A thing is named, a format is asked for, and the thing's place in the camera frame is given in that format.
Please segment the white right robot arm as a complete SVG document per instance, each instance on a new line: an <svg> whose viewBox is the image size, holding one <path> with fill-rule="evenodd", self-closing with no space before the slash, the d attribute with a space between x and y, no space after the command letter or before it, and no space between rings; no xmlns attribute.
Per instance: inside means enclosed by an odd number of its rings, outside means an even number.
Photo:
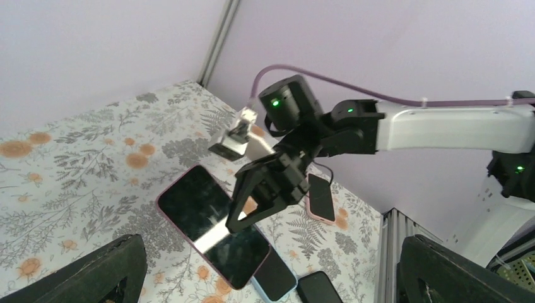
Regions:
<svg viewBox="0 0 535 303"><path fill-rule="evenodd" d="M246 146L250 163L237 172L226 221L239 232L295 205L309 190L305 171L317 157L373 155L410 148L489 150L488 175L509 201L534 203L534 94L508 100L437 101L426 104L366 91L324 112L305 78L285 78L253 91L274 126L274 146L254 141L251 121L240 116L228 134Z"/></svg>

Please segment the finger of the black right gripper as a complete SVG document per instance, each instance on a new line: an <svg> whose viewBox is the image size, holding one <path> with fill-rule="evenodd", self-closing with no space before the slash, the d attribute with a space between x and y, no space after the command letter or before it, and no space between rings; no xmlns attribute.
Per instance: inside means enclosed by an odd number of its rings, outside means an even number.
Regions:
<svg viewBox="0 0 535 303"><path fill-rule="evenodd" d="M262 206L259 198L254 198L257 202L257 209L246 215L245 218L239 219L245 203L250 197L253 197L256 187L264 180L264 173L265 168L262 163L252 162L244 165L235 174L236 182L225 224L231 234L240 232L268 216L268 209Z"/></svg>
<svg viewBox="0 0 535 303"><path fill-rule="evenodd" d="M253 197L248 197L240 211L240 221L258 222L285 210L288 206L289 204L282 198L276 198L267 203L260 203Z"/></svg>

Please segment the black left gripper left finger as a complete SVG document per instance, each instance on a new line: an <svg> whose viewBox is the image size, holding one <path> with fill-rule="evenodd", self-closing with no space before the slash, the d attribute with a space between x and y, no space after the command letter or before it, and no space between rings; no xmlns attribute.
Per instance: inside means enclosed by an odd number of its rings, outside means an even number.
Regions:
<svg viewBox="0 0 535 303"><path fill-rule="evenodd" d="M126 234L1 298L1 302L135 303L147 269L142 236Z"/></svg>

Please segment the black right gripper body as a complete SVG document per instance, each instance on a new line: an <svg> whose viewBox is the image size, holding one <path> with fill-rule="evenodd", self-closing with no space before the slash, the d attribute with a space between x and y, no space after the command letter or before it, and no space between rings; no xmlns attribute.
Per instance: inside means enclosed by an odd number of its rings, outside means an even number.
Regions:
<svg viewBox="0 0 535 303"><path fill-rule="evenodd" d="M306 170L312 158L304 151L277 151L255 161L265 168L264 180L256 187L255 198L261 203L282 198L289 206L297 205L308 193Z"/></svg>

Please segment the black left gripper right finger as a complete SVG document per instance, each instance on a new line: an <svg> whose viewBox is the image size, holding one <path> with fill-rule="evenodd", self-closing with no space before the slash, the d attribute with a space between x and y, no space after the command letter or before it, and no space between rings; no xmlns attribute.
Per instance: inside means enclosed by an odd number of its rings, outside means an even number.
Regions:
<svg viewBox="0 0 535 303"><path fill-rule="evenodd" d="M403 241L400 302L534 302L534 293L416 234Z"/></svg>

